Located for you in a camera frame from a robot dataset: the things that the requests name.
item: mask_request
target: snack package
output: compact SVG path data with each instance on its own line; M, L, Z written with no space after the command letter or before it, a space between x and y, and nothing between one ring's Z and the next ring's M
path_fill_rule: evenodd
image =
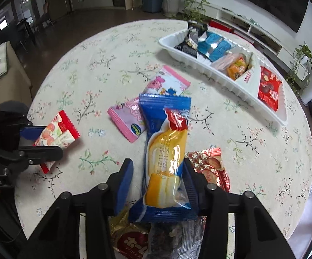
M215 183L230 192L230 180L222 164L221 148L210 148L200 152L189 152L188 158L196 172L204 174L209 183Z
M254 98L258 97L260 84L261 66L256 54L252 53L248 61L248 67L244 74L235 80L235 82L248 91Z
M224 56L225 52L233 47L235 47L233 43L209 31L205 41L198 43L198 51L213 62Z
M278 89L282 82L265 67L261 67L258 98L275 112L278 109Z
M247 63L245 57L243 54L240 54L235 62L227 68L228 77L235 81L245 73L246 69Z
M240 57L240 54L238 53L227 53L226 55L222 56L218 60L211 63L210 66L220 72L226 73L227 68L232 63L234 63L239 57Z
M180 95L191 83L167 65L150 80L143 93ZM107 113L121 133L133 143L145 130L143 116L139 111L139 97L112 106Z
M197 259L204 227L204 217L177 223L152 223L145 259Z
M150 224L130 223L128 209L109 219L113 248L127 259L143 259L148 249Z
M65 111L61 110L41 132L34 146L59 146L62 149L66 149L79 137L80 134L67 117ZM43 172L48 173L54 163L45 162L41 164Z
M140 94L148 128L143 198L130 209L131 222L174 222L196 217L179 192L191 98Z
M207 31L208 25L189 20L187 34L184 41L175 48L197 58L198 39Z

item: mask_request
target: gold foil wrapper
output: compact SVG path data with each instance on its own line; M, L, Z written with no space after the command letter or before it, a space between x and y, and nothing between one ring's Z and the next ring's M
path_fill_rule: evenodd
M113 248L127 259L142 259L148 250L150 224L130 223L128 209L109 219Z

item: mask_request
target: blue snack wrapper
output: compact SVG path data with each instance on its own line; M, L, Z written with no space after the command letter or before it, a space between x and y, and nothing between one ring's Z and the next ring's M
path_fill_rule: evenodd
M148 143L143 197L129 211L130 222L177 222L197 214L181 179L191 98L140 94Z
M234 44L209 31L205 41L198 43L198 51L213 62L224 56L225 52L233 47L235 47Z

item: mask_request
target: cartoon character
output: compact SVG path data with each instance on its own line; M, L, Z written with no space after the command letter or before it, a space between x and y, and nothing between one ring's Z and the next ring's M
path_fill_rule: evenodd
M124 103L119 103L116 105L116 109L120 110L124 107Z
M147 89L155 89L158 91L162 87L162 83L165 82L165 79L162 78L161 76L157 76L156 79L148 83Z
M175 91L174 89L172 89L172 88L169 88L169 89L167 90L167 94L169 94L169 95L175 95L175 94L176 94L176 91Z
M168 90L166 90L165 88L162 88L160 91L161 95L175 95L176 91L173 90L172 88L169 88Z

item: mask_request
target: round table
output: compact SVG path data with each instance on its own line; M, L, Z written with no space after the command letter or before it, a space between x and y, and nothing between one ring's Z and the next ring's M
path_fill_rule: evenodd
M71 49L53 67L29 110L34 125L47 125L65 110L81 137L64 151L64 159L48 174L39 166L23 172L15 189L16 206L29 237L47 209L64 191L89 191L119 170L125 158L134 162L128 201L140 197L144 132L129 143L110 120L110 106L138 96L163 65L191 82L192 98L186 151L221 147L231 191L251 190L271 214L283 235L294 231L312 181L312 137L306 116L288 84L288 125L265 120L239 97L197 70L172 59L159 38L187 28L179 20L126 23L100 32ZM210 28L254 51L247 41ZM234 218L229 219L228 257L234 251ZM81 245L81 255L85 255Z

